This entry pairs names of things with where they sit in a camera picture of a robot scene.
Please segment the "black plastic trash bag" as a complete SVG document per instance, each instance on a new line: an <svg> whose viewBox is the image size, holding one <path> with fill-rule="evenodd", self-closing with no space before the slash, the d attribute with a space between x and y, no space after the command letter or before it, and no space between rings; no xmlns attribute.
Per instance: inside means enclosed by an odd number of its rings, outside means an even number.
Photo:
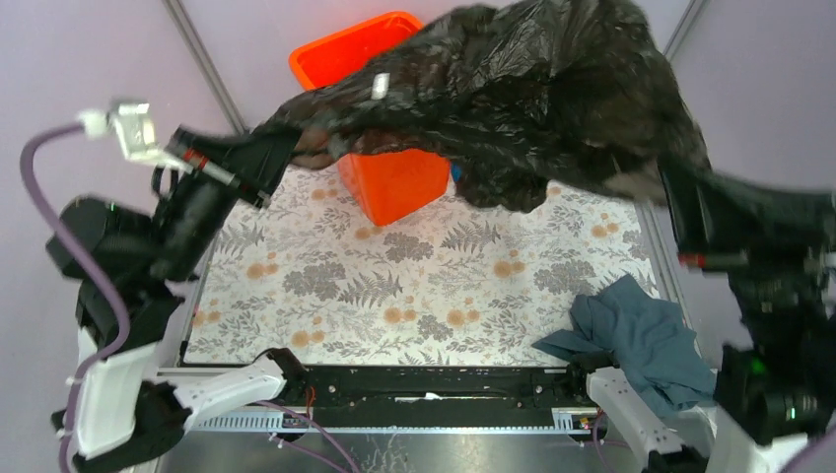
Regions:
<svg viewBox="0 0 836 473"><path fill-rule="evenodd" d="M410 149L462 169L476 208L528 213L551 181L662 206L658 162L708 169L707 145L632 1L455 8L256 127L302 130L301 168Z"/></svg>

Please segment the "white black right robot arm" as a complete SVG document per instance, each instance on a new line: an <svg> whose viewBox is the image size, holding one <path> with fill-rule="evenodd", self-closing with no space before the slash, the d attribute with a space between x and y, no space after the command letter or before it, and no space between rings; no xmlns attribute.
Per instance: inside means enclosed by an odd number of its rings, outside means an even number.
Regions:
<svg viewBox="0 0 836 473"><path fill-rule="evenodd" d="M727 276L753 341L723 349L712 452L671 432L608 352L572 359L567 396L596 404L645 472L794 472L835 444L835 196L672 158L659 171L680 263Z"/></svg>

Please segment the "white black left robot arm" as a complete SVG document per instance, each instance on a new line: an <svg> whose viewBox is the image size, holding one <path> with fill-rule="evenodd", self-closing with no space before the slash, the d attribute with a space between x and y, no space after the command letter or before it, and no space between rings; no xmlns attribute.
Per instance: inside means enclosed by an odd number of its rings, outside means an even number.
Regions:
<svg viewBox="0 0 836 473"><path fill-rule="evenodd" d="M183 305L174 283L196 268L233 208L267 207L295 154L300 132L213 137L179 128L169 144L135 137L148 155L152 214L84 196L42 213L54 233L46 250L79 283L79 365L65 409L51 421L66 472L118 472L156 459L195 426L261 401L292 405L305 395L306 369L287 349L268 349L242 368L179 383L150 373L169 321Z"/></svg>

